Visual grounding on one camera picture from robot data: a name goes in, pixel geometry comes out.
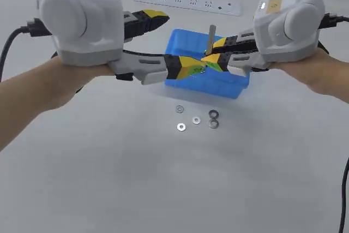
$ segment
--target cable connector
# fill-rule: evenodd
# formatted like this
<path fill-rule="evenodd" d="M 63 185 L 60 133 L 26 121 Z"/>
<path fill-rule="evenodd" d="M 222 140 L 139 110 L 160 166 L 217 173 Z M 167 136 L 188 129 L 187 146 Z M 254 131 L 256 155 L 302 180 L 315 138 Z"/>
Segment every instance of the cable connector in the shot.
<path fill-rule="evenodd" d="M 336 27 L 337 23 L 346 21 L 348 22 L 348 18 L 345 16 L 337 16 L 337 14 L 326 13 L 321 20 L 319 25 L 319 29 Z"/>
<path fill-rule="evenodd" d="M 52 35 L 40 19 L 34 19 L 27 23 L 27 28 L 31 37 L 45 37 Z"/>

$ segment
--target small washer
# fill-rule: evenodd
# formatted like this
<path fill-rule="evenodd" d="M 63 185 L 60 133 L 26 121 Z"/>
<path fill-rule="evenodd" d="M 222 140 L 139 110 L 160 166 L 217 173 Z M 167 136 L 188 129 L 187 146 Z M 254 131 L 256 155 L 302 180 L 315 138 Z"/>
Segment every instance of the small washer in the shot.
<path fill-rule="evenodd" d="M 178 129 L 180 132 L 185 131 L 185 124 L 183 124 L 183 123 L 178 124 L 178 125 L 177 125 L 177 129 Z"/>
<path fill-rule="evenodd" d="M 198 124 L 200 124 L 201 119 L 200 119 L 199 117 L 193 117 L 193 118 L 192 118 L 192 122 L 193 122 L 194 124 L 198 125 Z"/>
<path fill-rule="evenodd" d="M 184 111 L 184 107 L 182 105 L 176 106 L 176 112 L 177 113 L 183 113 L 183 111 Z"/>
<path fill-rule="evenodd" d="M 215 119 L 209 120 L 208 124 L 209 124 L 209 127 L 213 129 L 216 129 L 217 127 L 219 127 L 219 122 Z"/>
<path fill-rule="evenodd" d="M 213 120 L 216 120 L 219 117 L 219 113 L 216 110 L 210 110 L 208 113 L 209 117 L 212 118 Z"/>

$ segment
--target blue container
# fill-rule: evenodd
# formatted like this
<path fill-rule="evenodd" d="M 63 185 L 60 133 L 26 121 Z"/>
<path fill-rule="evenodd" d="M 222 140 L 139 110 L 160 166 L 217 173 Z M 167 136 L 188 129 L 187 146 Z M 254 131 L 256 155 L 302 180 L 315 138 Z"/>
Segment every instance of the blue container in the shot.
<path fill-rule="evenodd" d="M 207 34 L 175 29 L 171 34 L 169 44 L 166 48 L 166 54 L 189 56 L 200 60 L 204 57 L 207 41 Z M 192 75 L 181 80 L 166 80 L 165 84 L 167 86 L 236 99 L 241 94 L 241 91 L 248 87 L 249 82 L 250 75 L 246 77 L 237 76 L 229 72 L 219 72 L 207 67 L 204 73 Z"/>

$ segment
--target outlet socket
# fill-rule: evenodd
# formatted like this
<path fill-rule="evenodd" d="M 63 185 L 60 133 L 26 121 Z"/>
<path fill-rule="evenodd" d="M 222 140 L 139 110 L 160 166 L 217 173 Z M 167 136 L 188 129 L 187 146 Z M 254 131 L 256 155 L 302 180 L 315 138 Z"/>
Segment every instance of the outlet socket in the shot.
<path fill-rule="evenodd" d="M 241 16 L 239 1 L 233 0 L 134 0 L 137 2 L 166 5 L 169 7 L 193 9 L 211 13 Z"/>

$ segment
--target white table surface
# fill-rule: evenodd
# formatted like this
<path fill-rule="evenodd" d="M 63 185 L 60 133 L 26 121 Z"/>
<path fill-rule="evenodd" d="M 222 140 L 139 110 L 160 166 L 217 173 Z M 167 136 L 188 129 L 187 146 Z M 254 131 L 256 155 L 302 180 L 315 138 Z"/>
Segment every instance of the white table surface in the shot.
<path fill-rule="evenodd" d="M 258 2 L 240 1 L 243 15 L 234 17 L 123 0 L 125 10 L 151 7 L 171 17 L 127 47 L 163 52 L 174 28 L 207 32 L 212 23 L 218 35 L 233 35 L 251 25 Z M 327 11 L 349 15 L 349 0 L 325 2 Z M 4 43 L 35 17 L 35 0 L 0 0 L 0 6 Z M 321 40 L 349 61 L 348 32 L 340 25 Z M 50 38 L 20 36 L 4 77 L 53 52 Z M 181 115 L 178 104 L 185 107 Z M 216 130 L 207 126 L 213 108 L 220 112 Z M 193 116 L 202 123 L 193 125 Z M 101 77 L 1 152 L 0 231 L 334 232 L 348 119 L 348 105 L 277 70 L 253 74 L 237 100 Z M 179 122 L 186 132 L 177 130 Z"/>

